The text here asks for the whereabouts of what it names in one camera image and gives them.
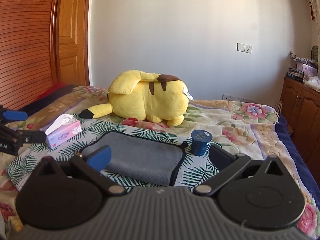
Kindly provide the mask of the floral bed quilt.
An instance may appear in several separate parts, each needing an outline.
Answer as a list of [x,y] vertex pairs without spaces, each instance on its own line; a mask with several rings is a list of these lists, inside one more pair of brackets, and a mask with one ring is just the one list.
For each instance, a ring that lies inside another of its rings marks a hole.
[[[87,107],[108,103],[107,94],[108,91],[103,88],[78,86],[73,88],[71,93],[29,116],[26,121],[11,122],[7,126],[14,130],[39,130],[49,126],[63,113],[72,114],[81,122],[84,119],[79,118],[78,114]],[[253,115],[245,116],[245,111],[252,114],[257,110],[263,111],[261,117],[256,119]],[[133,118],[123,119],[114,114],[91,120],[172,132],[184,137],[191,137],[192,131],[202,129],[212,134],[210,144],[215,144],[229,153],[244,153],[255,160],[263,160],[268,155],[278,156],[306,201],[306,211],[298,223],[298,228],[311,238],[319,239],[318,185],[287,132],[286,120],[279,116],[274,108],[256,103],[194,100],[189,103],[183,123],[173,128],[168,127],[165,121],[153,124]],[[31,145],[20,148],[19,155],[29,146]],[[15,209],[18,189],[7,176],[7,166],[16,158],[1,152],[1,239],[9,239],[23,228]]]

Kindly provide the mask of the dark blue cup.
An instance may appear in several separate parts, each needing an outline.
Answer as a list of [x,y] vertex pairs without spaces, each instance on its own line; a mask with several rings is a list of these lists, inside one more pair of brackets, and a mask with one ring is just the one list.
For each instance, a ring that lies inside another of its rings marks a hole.
[[213,136],[201,129],[196,129],[191,133],[191,153],[195,156],[202,156],[205,154],[208,144],[211,142]]

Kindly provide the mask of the wooden door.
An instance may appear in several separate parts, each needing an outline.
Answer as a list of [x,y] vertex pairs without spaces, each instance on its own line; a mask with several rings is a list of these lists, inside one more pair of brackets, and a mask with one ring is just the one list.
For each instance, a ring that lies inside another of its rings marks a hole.
[[69,85],[89,85],[88,7],[89,0],[57,0],[57,78]]

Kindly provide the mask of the wall socket strip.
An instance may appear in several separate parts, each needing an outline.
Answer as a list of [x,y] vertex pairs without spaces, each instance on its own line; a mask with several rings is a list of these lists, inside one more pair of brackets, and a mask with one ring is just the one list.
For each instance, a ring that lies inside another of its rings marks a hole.
[[254,100],[251,99],[246,99],[246,98],[241,98],[238,96],[230,96],[230,95],[222,95],[221,100],[228,100],[228,101],[238,101],[238,102],[245,102],[245,103],[255,103]]

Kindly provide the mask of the white wall switch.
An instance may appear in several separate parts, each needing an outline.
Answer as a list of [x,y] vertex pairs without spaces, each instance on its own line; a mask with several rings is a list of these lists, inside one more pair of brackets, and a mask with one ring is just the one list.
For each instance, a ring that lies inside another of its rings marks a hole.
[[243,44],[243,43],[237,43],[236,50],[239,52],[244,52],[244,53],[252,53],[252,46]]

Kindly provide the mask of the red pillow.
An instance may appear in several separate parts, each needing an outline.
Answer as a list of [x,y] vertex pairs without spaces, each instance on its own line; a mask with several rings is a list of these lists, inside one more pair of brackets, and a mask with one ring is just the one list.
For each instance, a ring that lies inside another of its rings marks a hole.
[[39,95],[35,100],[34,103],[38,105],[47,106],[54,102],[55,100],[59,99],[63,95],[65,95],[65,89],[67,85],[63,82],[57,83],[47,89],[44,93]]

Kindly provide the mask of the purple and grey towel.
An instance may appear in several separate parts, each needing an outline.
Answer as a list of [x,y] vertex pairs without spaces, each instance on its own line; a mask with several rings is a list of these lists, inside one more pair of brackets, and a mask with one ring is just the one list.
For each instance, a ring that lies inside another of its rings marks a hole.
[[112,153],[106,170],[161,186],[175,185],[185,160],[186,144],[174,145],[111,131],[83,147],[80,153],[89,155],[104,145]]

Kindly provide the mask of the palm leaf print cloth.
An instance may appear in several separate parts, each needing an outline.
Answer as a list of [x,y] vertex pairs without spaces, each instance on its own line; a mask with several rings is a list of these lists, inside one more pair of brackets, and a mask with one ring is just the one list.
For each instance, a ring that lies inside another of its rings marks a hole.
[[191,137],[172,132],[130,127],[105,120],[82,120],[81,132],[60,146],[32,144],[7,166],[7,176],[21,190],[42,158],[68,161],[77,153],[89,155],[107,145],[110,162],[102,174],[130,190],[134,186],[194,188],[220,169],[208,153],[191,153]]

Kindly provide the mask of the wooden cabinet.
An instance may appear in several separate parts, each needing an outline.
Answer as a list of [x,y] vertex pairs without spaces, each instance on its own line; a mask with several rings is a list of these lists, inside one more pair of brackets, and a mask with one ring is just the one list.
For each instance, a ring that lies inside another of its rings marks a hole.
[[284,78],[280,113],[293,130],[292,141],[313,177],[319,180],[319,92]]

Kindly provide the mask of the yellow Pikachu plush toy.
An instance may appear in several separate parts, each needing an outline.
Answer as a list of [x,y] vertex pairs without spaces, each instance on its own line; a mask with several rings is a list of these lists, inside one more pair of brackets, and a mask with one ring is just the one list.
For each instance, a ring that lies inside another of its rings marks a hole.
[[109,103],[89,107],[79,114],[83,119],[97,119],[111,113],[125,119],[167,122],[179,126],[190,95],[186,84],[178,77],[166,74],[128,70],[118,75],[108,88]]

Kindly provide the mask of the clutter pile on cabinet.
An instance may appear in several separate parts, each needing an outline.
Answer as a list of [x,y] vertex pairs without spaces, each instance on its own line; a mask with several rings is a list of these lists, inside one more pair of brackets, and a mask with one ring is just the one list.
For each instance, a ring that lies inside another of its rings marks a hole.
[[286,77],[304,84],[319,93],[319,53],[318,46],[311,49],[311,58],[304,58],[290,51],[290,67]]

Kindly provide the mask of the dark blue blanket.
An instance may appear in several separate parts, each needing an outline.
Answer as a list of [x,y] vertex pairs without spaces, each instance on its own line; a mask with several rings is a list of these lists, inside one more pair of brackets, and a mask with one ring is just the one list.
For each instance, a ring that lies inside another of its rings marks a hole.
[[53,87],[46,90],[43,94],[38,96],[35,101],[18,109],[18,111],[25,112],[28,116],[31,116],[60,97],[71,93],[75,87],[76,85],[67,85],[63,82],[57,83],[53,85]]

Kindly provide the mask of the pink tissue box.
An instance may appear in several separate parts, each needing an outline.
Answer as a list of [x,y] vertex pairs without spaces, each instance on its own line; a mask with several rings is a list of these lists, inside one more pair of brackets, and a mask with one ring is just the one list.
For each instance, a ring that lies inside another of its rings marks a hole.
[[61,114],[43,131],[47,136],[47,145],[53,150],[67,140],[80,134],[82,128],[80,121],[74,116],[70,114]]

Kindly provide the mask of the wooden slatted headboard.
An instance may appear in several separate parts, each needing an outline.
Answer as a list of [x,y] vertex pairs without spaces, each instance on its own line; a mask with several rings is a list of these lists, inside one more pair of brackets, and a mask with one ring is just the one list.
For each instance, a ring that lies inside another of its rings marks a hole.
[[57,83],[57,0],[1,0],[1,105],[19,109]]

